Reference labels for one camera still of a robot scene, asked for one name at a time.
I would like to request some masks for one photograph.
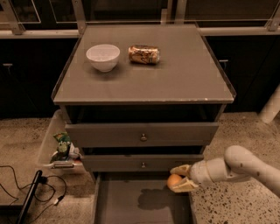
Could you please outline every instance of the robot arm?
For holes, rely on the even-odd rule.
[[[171,174],[185,176],[171,187],[176,193],[207,187],[215,182],[241,182],[253,177],[280,198],[280,171],[239,145],[227,148],[224,157],[181,165],[171,169]]]

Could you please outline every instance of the gold can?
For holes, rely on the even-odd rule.
[[[159,49],[157,46],[132,45],[129,48],[129,60],[142,64],[157,64]]]

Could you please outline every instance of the plastic bin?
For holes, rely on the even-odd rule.
[[[54,113],[45,133],[45,137],[39,149],[37,166],[48,168],[56,174],[85,173],[86,170],[79,159],[73,160],[70,158],[68,161],[54,161],[53,163],[50,163],[53,153],[59,146],[53,135],[65,132],[65,125],[66,124],[62,118],[62,112],[59,109]]]

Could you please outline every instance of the terrazzo floor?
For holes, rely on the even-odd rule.
[[[36,165],[36,161],[50,121],[50,118],[0,120],[0,165],[11,165],[15,169],[20,186],[31,183],[36,170],[42,169]],[[280,169],[279,114],[270,124],[263,123],[256,113],[223,114],[219,123],[213,141],[204,152],[205,159],[221,157],[228,146],[239,144],[254,152],[264,162]],[[56,174],[45,168],[42,171],[44,176]],[[91,223],[95,196],[95,184],[91,176],[84,173],[64,174],[61,177],[67,183],[66,197],[39,216],[64,191],[63,183],[52,178],[50,184],[56,189],[54,198],[46,203],[34,200],[25,223]],[[26,190],[18,191],[10,168],[0,168],[0,184],[11,195],[19,197],[19,201],[24,199]],[[41,188],[44,197],[49,196],[48,193],[47,188]],[[13,198],[0,188],[0,204],[12,201]],[[199,224],[280,223],[280,199],[255,179],[197,189],[192,192],[192,201]],[[7,223],[15,223],[15,218],[0,216],[0,224]]]

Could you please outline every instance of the bowl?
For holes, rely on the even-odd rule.
[[[91,65],[103,72],[111,71],[120,57],[120,49],[115,45],[95,45],[87,50],[87,59]]]

